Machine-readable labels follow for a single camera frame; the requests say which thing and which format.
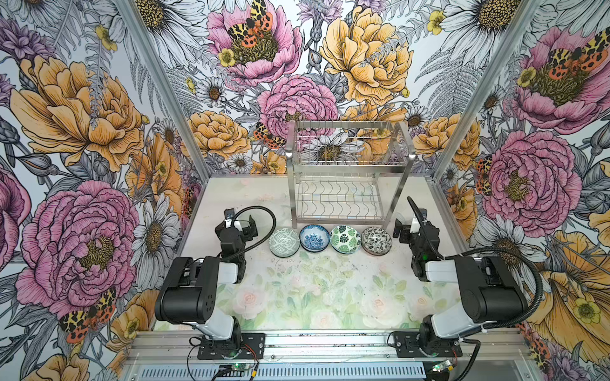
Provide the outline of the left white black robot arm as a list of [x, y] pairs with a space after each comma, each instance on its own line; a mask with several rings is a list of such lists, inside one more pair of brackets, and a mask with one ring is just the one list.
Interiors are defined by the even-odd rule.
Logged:
[[246, 272], [243, 251], [258, 236], [252, 217], [237, 219], [233, 209], [214, 229], [221, 252], [218, 257], [178, 257], [173, 260], [155, 303], [155, 318], [173, 325], [187, 325], [211, 341], [238, 346], [241, 328], [235, 317], [216, 306], [221, 285], [239, 284]]

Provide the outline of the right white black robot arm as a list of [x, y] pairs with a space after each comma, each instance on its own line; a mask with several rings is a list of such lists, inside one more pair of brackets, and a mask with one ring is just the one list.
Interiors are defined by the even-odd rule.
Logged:
[[444, 256], [438, 250], [440, 230], [429, 222], [413, 198], [408, 203], [415, 217], [411, 225], [401, 228], [400, 242], [411, 249], [411, 269], [425, 283], [455, 284], [460, 301], [448, 310], [423, 318], [419, 333], [396, 339], [396, 349], [416, 346], [433, 357], [458, 352], [459, 340], [469, 334], [487, 330], [490, 325], [515, 325], [524, 320], [528, 302], [499, 256], [478, 257], [461, 253]]

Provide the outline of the left aluminium frame post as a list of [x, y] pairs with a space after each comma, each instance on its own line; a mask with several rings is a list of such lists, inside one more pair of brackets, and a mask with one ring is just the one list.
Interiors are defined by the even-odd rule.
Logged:
[[169, 115], [183, 138], [185, 147], [200, 179], [203, 181], [203, 185], [207, 185], [208, 180], [210, 179], [207, 165], [187, 123], [187, 118], [179, 100], [176, 98], [176, 94], [166, 74], [163, 62], [156, 52], [153, 39], [149, 36], [149, 32], [140, 16], [136, 3], [134, 1], [119, 1], [117, 8], [119, 14], [123, 17], [130, 36], [133, 38], [133, 42], [137, 46], [138, 52], [141, 54], [141, 58], [146, 62], [146, 67], [160, 93], [164, 105], [168, 109]]

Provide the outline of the dark leaf pattern bowl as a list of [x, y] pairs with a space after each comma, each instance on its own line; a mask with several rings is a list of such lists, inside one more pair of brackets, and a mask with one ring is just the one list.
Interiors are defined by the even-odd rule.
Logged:
[[384, 229], [369, 227], [362, 232], [362, 248], [376, 257], [388, 254], [392, 248], [392, 236]]

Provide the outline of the right aluminium frame post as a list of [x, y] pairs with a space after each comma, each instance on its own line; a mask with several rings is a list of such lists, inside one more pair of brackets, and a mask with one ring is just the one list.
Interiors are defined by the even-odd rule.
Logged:
[[475, 122], [486, 96], [491, 92], [495, 79], [500, 75], [511, 54], [515, 51], [516, 46], [522, 41], [526, 28], [530, 25], [538, 7], [539, 1], [527, 0], [522, 1], [517, 8], [506, 34], [500, 39], [498, 51], [491, 55], [489, 65], [475, 87], [473, 96], [462, 113], [452, 137], [449, 139], [447, 146], [443, 149], [433, 168], [431, 176], [434, 181], [440, 181], [447, 166], [454, 159], [462, 141]]

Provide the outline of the blue floral bowl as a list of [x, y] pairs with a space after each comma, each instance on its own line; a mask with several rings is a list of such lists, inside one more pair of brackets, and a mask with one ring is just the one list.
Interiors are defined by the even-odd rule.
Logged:
[[330, 244], [330, 233], [321, 225], [306, 225], [300, 230], [300, 244], [308, 252], [322, 252]]

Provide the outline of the right green circuit board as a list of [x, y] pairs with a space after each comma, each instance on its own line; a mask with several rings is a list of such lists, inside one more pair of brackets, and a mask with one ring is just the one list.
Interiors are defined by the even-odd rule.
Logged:
[[454, 369], [454, 365], [451, 360], [424, 362], [424, 369], [427, 374], [448, 373]]

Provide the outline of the aluminium frame post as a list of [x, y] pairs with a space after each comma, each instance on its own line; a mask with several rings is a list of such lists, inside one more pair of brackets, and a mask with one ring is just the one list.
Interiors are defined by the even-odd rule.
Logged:
[[449, 139], [447, 146], [443, 149], [433, 168], [431, 176], [434, 181], [440, 181], [447, 166], [454, 159], [462, 141], [475, 122], [486, 96], [491, 92], [495, 79], [500, 75], [511, 54], [515, 51], [516, 46], [522, 41], [526, 28], [530, 25], [538, 7], [539, 1], [527, 0], [522, 1], [517, 8], [506, 34], [500, 39], [498, 51], [491, 55], [489, 65], [475, 87], [473, 96], [462, 113], [452, 137]]
[[119, 14], [123, 17], [130, 36], [133, 38], [133, 42], [137, 46], [138, 52], [141, 54], [141, 58], [146, 62], [146, 67], [160, 93], [164, 105], [168, 109], [169, 115], [183, 138], [185, 147], [200, 179], [203, 181], [203, 185], [207, 185], [208, 180], [210, 179], [207, 165], [187, 123], [187, 118], [179, 100], [176, 98], [176, 94], [166, 74], [163, 62], [156, 52], [153, 39], [149, 36], [149, 32], [140, 16], [136, 3], [134, 1], [119, 1], [117, 8]]

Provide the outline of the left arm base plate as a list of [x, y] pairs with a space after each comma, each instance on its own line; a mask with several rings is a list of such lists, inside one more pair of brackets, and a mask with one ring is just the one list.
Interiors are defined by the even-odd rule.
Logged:
[[262, 360], [265, 354], [264, 333], [242, 333], [226, 341], [203, 338], [198, 360]]

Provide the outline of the steel two-tier dish rack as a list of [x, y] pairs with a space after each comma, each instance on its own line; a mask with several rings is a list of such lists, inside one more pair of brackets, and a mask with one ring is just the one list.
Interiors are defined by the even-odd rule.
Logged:
[[289, 122], [285, 146], [292, 226], [387, 227], [416, 149], [406, 122]]

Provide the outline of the green circuit board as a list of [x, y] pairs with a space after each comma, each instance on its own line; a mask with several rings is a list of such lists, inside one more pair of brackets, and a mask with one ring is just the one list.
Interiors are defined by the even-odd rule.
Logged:
[[217, 379], [219, 377], [245, 377], [248, 376], [249, 380], [254, 380], [257, 377], [257, 373], [259, 371], [260, 364], [252, 363], [252, 364], [226, 364], [221, 365], [219, 370], [214, 375], [214, 378]]
[[448, 373], [454, 369], [454, 365], [451, 360], [424, 362], [424, 369], [427, 374]]

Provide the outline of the aluminium front rail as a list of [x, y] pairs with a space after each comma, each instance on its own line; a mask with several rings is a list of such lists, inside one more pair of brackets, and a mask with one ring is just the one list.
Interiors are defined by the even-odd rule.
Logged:
[[[388, 346], [389, 330], [275, 330], [265, 338], [263, 364], [397, 362]], [[192, 331], [155, 331], [138, 334], [126, 365], [198, 364], [192, 348]], [[515, 329], [500, 329], [473, 336], [481, 342], [478, 360], [529, 360], [529, 349]]]

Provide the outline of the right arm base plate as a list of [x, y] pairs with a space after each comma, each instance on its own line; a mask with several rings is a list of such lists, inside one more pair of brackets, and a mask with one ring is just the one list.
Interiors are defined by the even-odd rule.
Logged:
[[456, 340], [441, 339], [434, 335], [424, 338], [416, 331], [394, 331], [389, 334], [387, 343], [395, 349], [399, 358], [463, 356]]

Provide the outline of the green leaf pattern bowl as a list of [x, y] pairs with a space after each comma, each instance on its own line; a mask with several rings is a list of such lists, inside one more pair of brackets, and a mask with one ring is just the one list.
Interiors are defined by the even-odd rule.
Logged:
[[362, 239], [360, 233], [354, 227], [338, 225], [330, 232], [330, 244], [335, 251], [350, 255], [360, 249]]

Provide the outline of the left green circuit board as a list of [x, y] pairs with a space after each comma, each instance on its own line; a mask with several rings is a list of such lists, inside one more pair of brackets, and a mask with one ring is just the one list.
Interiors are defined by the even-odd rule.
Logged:
[[252, 364], [226, 364], [221, 365], [219, 370], [214, 375], [214, 378], [217, 379], [219, 377], [245, 377], [248, 376], [249, 380], [254, 380], [257, 377], [257, 373], [259, 371], [260, 364], [252, 363]]

